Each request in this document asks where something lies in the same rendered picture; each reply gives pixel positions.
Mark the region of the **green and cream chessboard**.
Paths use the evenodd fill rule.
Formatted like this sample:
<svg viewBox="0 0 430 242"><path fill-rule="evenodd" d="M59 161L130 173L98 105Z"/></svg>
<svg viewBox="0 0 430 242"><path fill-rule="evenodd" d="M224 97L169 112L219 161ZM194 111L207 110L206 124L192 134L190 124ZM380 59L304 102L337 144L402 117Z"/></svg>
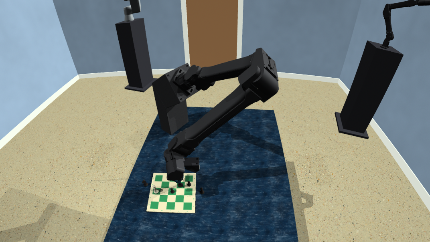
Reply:
<svg viewBox="0 0 430 242"><path fill-rule="evenodd" d="M174 181L168 181L167 173L153 173L152 184L146 212L162 213L195 213L196 173L184 173L181 181L183 187L178 187ZM191 186L187 182L190 181ZM158 193L154 193L152 185ZM171 193L173 188L174 193Z"/></svg>

